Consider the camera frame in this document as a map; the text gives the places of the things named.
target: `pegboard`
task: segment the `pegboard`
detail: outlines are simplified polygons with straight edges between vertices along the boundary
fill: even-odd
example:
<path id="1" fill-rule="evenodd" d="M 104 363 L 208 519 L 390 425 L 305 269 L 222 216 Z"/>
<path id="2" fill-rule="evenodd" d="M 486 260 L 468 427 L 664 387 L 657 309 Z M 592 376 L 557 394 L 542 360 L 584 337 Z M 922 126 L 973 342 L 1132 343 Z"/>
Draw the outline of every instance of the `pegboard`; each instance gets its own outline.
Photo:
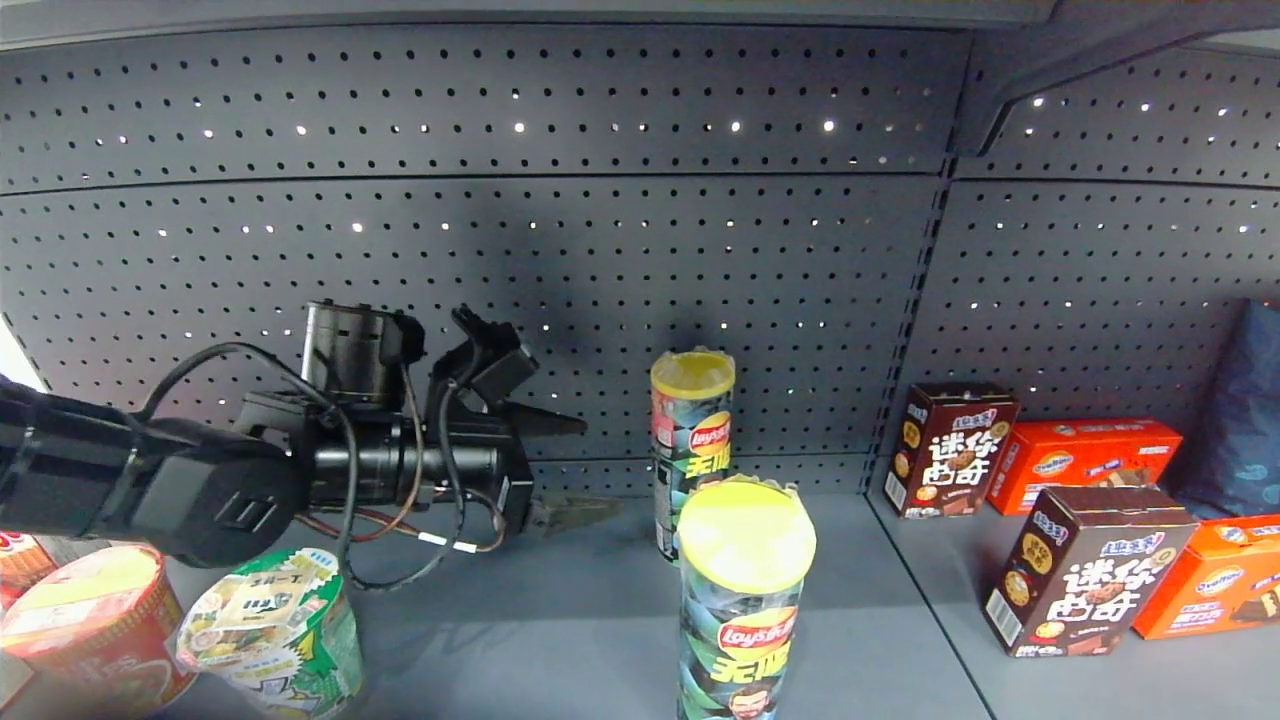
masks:
<path id="1" fill-rule="evenodd" d="M 0 188 L 934 173 L 966 49 L 955 32 L 439 24 L 5 53 Z"/>
<path id="2" fill-rule="evenodd" d="M 730 471 L 824 492 L 858 488 L 876 460 L 867 454 L 735 455 Z M 534 477 L 538 487 L 553 492 L 635 496 L 653 491 L 653 464 L 648 459 L 548 460 L 534 462 Z"/>
<path id="3" fill-rule="evenodd" d="M 1277 209 L 1266 190 L 956 182 L 904 387 L 995 380 L 1027 419 L 1149 414 L 1187 432 L 1242 299 L 1280 293 Z"/>
<path id="4" fill-rule="evenodd" d="M 1280 184 L 1280 63 L 1167 50 L 1019 102 L 957 177 Z"/>
<path id="5" fill-rule="evenodd" d="M 430 363 L 448 310 L 509 320 L 543 370 L 517 400 L 590 423 L 534 459 L 644 457 L 648 368 L 739 361 L 739 454 L 868 452 L 938 179 L 686 176 L 172 184 L 0 199 L 5 320 L 54 392 L 129 406 L 201 347 L 300 364 L 307 300 L 404 309 Z M 250 360 L 168 404 L 229 424 Z"/>

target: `shelf surface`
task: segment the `shelf surface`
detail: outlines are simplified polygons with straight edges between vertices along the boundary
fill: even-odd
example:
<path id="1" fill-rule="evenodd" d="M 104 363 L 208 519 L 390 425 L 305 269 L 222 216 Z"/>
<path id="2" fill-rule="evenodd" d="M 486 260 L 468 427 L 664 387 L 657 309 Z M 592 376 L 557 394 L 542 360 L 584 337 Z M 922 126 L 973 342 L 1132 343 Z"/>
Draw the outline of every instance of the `shelf surface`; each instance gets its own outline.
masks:
<path id="1" fill-rule="evenodd" d="M 1025 518 L 983 507 L 970 518 L 900 520 L 874 482 L 868 498 L 995 717 L 1074 719 L 1082 698 L 1097 719 L 1275 715 L 1280 685 L 1265 659 L 1280 626 L 1151 642 L 1130 633 L 1103 657 L 1015 660 L 979 596 Z"/>
<path id="2" fill-rule="evenodd" d="M 988 717 L 863 496 L 815 496 L 809 510 L 819 551 L 781 715 Z M 653 546 L 652 518 L 650 502 L 627 501 L 595 528 L 451 559 L 399 593 L 355 593 L 367 670 L 358 715 L 672 717 L 680 579 Z M 293 529 L 282 546 L 291 543 L 315 536 Z M 375 544 L 356 557 L 375 578 L 421 557 L 411 543 Z M 189 605 L 219 573 L 170 577 Z M 164 716 L 243 714 L 230 688 L 205 676 Z"/>

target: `noodle cup lid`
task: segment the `noodle cup lid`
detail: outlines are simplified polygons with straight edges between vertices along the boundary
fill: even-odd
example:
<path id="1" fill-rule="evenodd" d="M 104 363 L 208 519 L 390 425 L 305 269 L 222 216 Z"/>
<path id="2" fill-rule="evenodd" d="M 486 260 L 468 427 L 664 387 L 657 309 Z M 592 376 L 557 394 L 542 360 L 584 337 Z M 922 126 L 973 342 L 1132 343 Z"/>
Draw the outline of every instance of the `noodle cup lid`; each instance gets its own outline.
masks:
<path id="1" fill-rule="evenodd" d="M 315 628 L 342 598 L 332 552 L 314 547 L 265 555 L 218 580 L 178 630 L 178 660 L 193 670 L 233 671 Z"/>
<path id="2" fill-rule="evenodd" d="M 690 352 L 664 352 L 649 369 L 653 387 L 680 400 L 705 400 L 733 388 L 736 369 L 728 354 L 698 347 Z"/>
<path id="3" fill-rule="evenodd" d="M 161 580 L 164 557 L 150 547 L 99 550 L 19 597 L 0 621 L 0 647 L 31 659 L 87 641 L 131 615 Z"/>
<path id="4" fill-rule="evenodd" d="M 696 571 L 744 594 L 794 587 L 809 573 L 818 548 L 796 492 L 748 475 L 694 492 L 676 537 L 681 557 Z"/>

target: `yellow plastic lid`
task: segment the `yellow plastic lid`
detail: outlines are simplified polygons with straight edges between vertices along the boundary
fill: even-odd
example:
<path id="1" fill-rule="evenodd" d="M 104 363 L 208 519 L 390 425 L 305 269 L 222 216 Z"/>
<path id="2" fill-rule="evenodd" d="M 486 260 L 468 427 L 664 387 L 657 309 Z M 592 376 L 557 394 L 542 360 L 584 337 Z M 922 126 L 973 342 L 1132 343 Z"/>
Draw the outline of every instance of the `yellow plastic lid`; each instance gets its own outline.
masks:
<path id="1" fill-rule="evenodd" d="M 680 514 L 676 537 L 694 569 L 745 594 L 795 585 L 818 550 L 813 520 L 795 491 L 748 475 L 695 492 Z"/>
<path id="2" fill-rule="evenodd" d="M 150 547 L 99 550 L 27 591 L 0 623 L 0 647 L 26 657 L 86 639 L 131 615 L 161 578 L 164 560 Z"/>
<path id="3" fill-rule="evenodd" d="M 649 370 L 658 392 L 680 400 L 704 400 L 733 387 L 733 359 L 698 347 L 691 352 L 664 352 Z"/>

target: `green instant noodle cup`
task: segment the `green instant noodle cup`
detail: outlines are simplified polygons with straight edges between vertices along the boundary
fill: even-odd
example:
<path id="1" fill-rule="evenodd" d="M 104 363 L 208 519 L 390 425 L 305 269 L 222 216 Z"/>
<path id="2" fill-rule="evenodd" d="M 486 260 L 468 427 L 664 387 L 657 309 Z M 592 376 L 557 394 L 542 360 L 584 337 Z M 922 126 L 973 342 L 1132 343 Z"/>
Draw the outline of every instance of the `green instant noodle cup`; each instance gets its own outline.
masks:
<path id="1" fill-rule="evenodd" d="M 774 720 L 818 547 L 791 487 L 735 475 L 692 493 L 681 548 L 678 720 Z"/>
<path id="2" fill-rule="evenodd" d="M 338 560 L 305 547 L 242 565 L 192 606 L 178 660 L 221 676 L 271 717 L 334 717 L 364 684 Z"/>
<path id="3" fill-rule="evenodd" d="M 649 370 L 658 548 L 676 560 L 685 501 L 721 482 L 731 457 L 733 359 L 705 347 L 666 352 Z"/>

